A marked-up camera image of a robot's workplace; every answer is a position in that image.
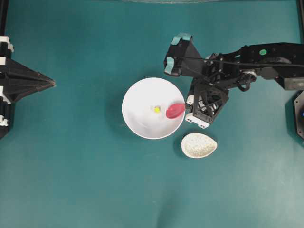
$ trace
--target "green tabletop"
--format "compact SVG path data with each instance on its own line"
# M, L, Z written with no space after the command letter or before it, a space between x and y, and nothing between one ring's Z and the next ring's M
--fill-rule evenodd
M300 43L295 0L145 4L11 0L13 59L57 82L17 103L0 141L1 228L299 228L304 149L291 99L259 78L231 90L214 124L186 121L146 140L124 123L136 81L161 77L186 96L191 78L163 74L174 35L202 56L244 45ZM213 137L204 159L183 155L191 132Z

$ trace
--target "small yellow item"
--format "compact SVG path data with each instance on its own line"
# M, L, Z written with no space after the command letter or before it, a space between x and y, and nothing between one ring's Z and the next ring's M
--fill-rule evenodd
M155 113L160 113L161 112L161 108L159 106L154 107L154 112Z

